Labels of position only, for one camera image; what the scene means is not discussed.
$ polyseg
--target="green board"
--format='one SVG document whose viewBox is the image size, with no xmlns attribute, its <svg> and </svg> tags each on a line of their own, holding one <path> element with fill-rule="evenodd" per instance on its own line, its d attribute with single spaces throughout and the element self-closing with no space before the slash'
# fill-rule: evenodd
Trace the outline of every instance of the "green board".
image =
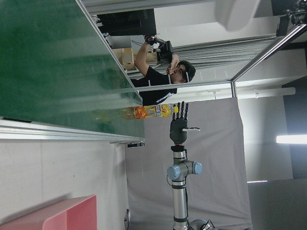
<svg viewBox="0 0 307 230">
<path fill-rule="evenodd" d="M 144 137 L 142 101 L 75 0 L 0 0 L 0 116 Z"/>
</svg>

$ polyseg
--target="hand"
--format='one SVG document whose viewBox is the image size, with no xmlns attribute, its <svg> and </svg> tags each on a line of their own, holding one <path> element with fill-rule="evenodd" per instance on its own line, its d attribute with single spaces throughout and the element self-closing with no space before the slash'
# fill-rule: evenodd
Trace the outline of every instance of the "hand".
<svg viewBox="0 0 307 230">
<path fill-rule="evenodd" d="M 167 70 L 166 70 L 166 73 L 167 74 L 173 74 L 175 72 L 175 66 L 171 64 L 169 64 Z"/>
<path fill-rule="evenodd" d="M 166 73 L 167 74 L 173 74 L 175 72 L 175 68 L 177 67 L 177 64 L 179 62 L 179 56 L 177 54 L 172 55 L 172 62 L 169 64 Z"/>
<path fill-rule="evenodd" d="M 170 134 L 169 137 L 175 144 L 182 144 L 187 139 L 187 131 L 183 131 L 183 129 L 188 128 L 188 109 L 189 103 L 186 104 L 185 114 L 184 111 L 184 102 L 181 104 L 181 114 L 179 116 L 178 113 L 173 113 L 173 120 L 171 122 Z"/>
</svg>

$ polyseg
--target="white wall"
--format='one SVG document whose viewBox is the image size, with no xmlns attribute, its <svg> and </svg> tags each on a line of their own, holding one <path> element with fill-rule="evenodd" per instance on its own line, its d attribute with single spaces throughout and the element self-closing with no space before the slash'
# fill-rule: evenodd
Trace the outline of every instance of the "white wall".
<svg viewBox="0 0 307 230">
<path fill-rule="evenodd" d="M 156 29 L 159 36 L 173 47 L 190 44 L 275 34 L 279 17 L 254 18 L 243 29 L 226 31 L 215 19 L 214 2 L 156 8 Z"/>
<path fill-rule="evenodd" d="M 248 181 L 293 179 L 288 145 L 276 143 L 287 133 L 283 97 L 238 100 L 244 130 Z"/>
<path fill-rule="evenodd" d="M 8 140 L 0 141 L 0 159 L 0 225 L 62 199 L 96 194 L 98 229 L 125 229 L 123 145 Z"/>
</svg>

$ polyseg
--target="plastic bottle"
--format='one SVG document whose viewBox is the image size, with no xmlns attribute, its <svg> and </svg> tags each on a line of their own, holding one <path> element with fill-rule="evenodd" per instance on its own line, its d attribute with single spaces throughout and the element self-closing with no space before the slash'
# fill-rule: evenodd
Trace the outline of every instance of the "plastic bottle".
<svg viewBox="0 0 307 230">
<path fill-rule="evenodd" d="M 134 108 L 134 116 L 136 119 L 143 119 L 143 118 L 154 117 L 154 116 L 168 117 L 171 114 L 173 114 L 174 110 L 178 111 L 178 107 L 172 107 L 169 104 L 136 106 Z"/>
</svg>

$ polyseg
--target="fluorescent light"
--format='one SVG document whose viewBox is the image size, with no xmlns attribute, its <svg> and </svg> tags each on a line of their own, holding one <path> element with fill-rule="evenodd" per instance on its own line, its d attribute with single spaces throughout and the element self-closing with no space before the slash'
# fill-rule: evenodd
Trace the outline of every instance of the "fluorescent light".
<svg viewBox="0 0 307 230">
<path fill-rule="evenodd" d="M 276 143 L 282 144 L 307 144 L 307 135 L 277 136 Z"/>
<path fill-rule="evenodd" d="M 267 181 L 248 181 L 248 184 L 250 184 L 250 183 L 262 183 L 262 182 L 267 182 Z"/>
</svg>

